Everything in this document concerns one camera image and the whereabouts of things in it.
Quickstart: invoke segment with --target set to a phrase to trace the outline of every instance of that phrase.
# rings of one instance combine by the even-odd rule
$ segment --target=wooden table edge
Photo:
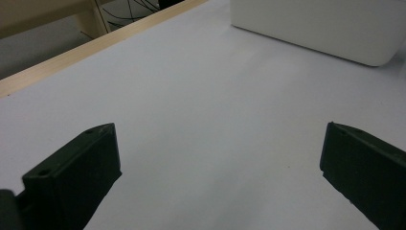
[[[158,11],[151,16],[134,22],[115,32],[106,34],[59,56],[50,58],[33,67],[0,80],[0,98],[7,97],[18,90],[50,77],[52,74],[63,70],[72,64],[75,64],[101,50],[104,50],[109,46],[112,46],[137,33],[164,22],[182,12],[186,12],[206,1],[207,0],[185,0],[184,2],[162,11]]]

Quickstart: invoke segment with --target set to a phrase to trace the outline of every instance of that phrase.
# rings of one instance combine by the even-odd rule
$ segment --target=white container
[[[231,0],[234,26],[370,66],[406,38],[406,0]]]

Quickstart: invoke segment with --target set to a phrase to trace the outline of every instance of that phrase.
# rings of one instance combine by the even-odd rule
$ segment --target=black cable
[[[134,2],[136,2],[138,5],[140,5],[140,6],[142,6],[142,7],[144,7],[144,8],[147,8],[148,10],[150,10],[151,12],[156,12],[156,11],[154,11],[153,9],[151,9],[151,8],[149,8],[147,5],[145,5],[145,3],[143,2],[143,3],[140,3],[140,2],[138,2],[137,0],[133,0]]]
[[[111,22],[111,21],[107,21],[107,22],[108,22],[109,24],[115,26],[115,27],[118,27],[118,28],[124,27],[124,25],[121,25],[121,24],[118,24],[118,23],[114,23],[114,22]]]
[[[157,10],[150,8],[144,0],[140,0],[150,11],[157,12]]]
[[[113,13],[107,11],[105,8],[103,8],[103,10],[104,10],[105,12],[107,12],[108,14],[110,14],[112,17],[115,17],[115,18],[117,18],[117,19],[122,19],[122,20],[134,20],[134,19],[141,19],[141,18],[144,18],[144,16],[140,16],[140,17],[119,17],[119,16],[116,16],[116,15],[114,15]]]
[[[151,2],[149,2],[148,0],[145,0],[146,2],[148,2],[153,8],[155,8],[156,10],[160,10],[159,8],[157,8],[155,5],[153,5]]]
[[[132,15],[131,5],[129,4],[129,0],[127,0],[127,3],[128,3],[128,8],[129,8],[129,14],[131,15],[131,18],[132,18],[132,22],[135,22],[134,16]]]
[[[97,8],[98,8],[99,15],[102,15],[102,11],[101,11],[101,8],[99,7],[99,5],[97,6]],[[108,31],[109,31],[109,26],[105,23],[104,20],[102,20],[102,24],[103,24],[103,26],[104,26],[105,32],[108,33]]]
[[[92,40],[95,39],[94,37],[91,37],[89,34],[84,33],[83,31],[81,31],[81,33],[84,34],[84,35],[86,35],[87,37],[89,37],[89,38],[92,39]]]

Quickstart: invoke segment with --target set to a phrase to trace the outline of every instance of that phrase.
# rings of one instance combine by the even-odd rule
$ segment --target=white table
[[[230,25],[211,0],[0,99],[0,185],[116,124],[86,229],[376,229],[319,170],[327,123],[406,150],[406,49],[370,68]]]

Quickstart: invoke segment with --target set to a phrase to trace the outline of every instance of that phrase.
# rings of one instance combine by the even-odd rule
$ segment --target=white tabletop
[[[115,123],[86,229],[373,230],[323,177],[328,122],[406,150],[406,49],[371,68],[230,25],[211,0],[0,99],[0,185]]]

